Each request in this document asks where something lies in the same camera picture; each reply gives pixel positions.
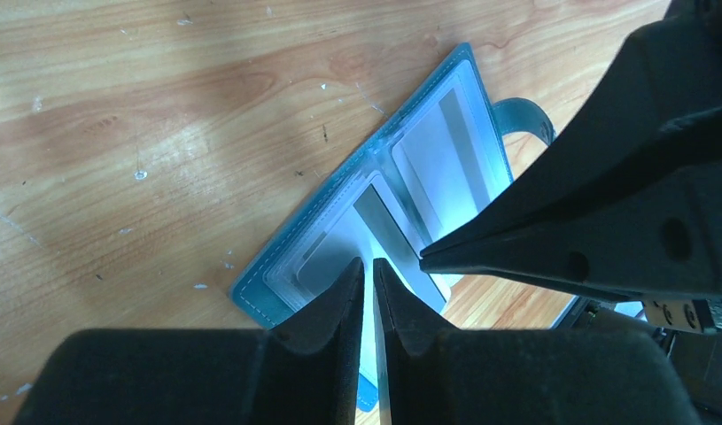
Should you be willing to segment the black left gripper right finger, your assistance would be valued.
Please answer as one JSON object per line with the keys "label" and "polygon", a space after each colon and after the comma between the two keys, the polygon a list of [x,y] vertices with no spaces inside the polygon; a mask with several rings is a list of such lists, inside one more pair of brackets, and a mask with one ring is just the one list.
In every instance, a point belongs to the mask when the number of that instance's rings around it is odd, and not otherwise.
{"label": "black left gripper right finger", "polygon": [[463,330],[373,263],[384,424],[696,424],[640,332]]}

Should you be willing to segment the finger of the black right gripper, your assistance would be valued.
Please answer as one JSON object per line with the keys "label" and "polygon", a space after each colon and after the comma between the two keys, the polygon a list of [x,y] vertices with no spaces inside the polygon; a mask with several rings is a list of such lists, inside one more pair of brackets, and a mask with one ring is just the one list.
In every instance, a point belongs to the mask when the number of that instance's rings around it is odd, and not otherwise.
{"label": "finger of the black right gripper", "polygon": [[543,154],[426,248],[432,274],[591,298],[722,299],[722,1],[680,1],[623,43]]}

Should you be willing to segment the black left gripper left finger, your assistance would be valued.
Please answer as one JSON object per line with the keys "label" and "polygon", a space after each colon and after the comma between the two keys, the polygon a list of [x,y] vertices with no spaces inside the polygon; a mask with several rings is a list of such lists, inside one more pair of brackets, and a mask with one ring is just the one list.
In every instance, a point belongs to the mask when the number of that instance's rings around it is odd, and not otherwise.
{"label": "black left gripper left finger", "polygon": [[364,265],[272,329],[86,329],[49,357],[18,424],[351,424]]}

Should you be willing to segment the teal leather card holder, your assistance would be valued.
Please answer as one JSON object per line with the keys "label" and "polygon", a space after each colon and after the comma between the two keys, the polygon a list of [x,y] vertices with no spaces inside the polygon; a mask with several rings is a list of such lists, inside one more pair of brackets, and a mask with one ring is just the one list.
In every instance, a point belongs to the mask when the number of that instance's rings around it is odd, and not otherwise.
{"label": "teal leather card holder", "polygon": [[[450,89],[462,89],[472,110],[474,143],[490,196],[489,205],[512,182],[503,138],[529,133],[544,143],[555,140],[555,129],[546,113],[533,101],[512,97],[492,103],[485,91],[477,61],[468,43],[456,46],[414,94],[386,123],[367,139],[319,189],[276,231],[263,250],[234,282],[232,301],[260,325],[272,328],[291,317],[318,295],[297,283],[299,252],[308,237],[328,220],[341,197],[373,174],[381,174],[406,216],[423,239],[421,251],[436,242],[423,224],[412,197],[392,158],[392,148],[431,105]],[[429,274],[439,278],[451,296],[456,274]]]}

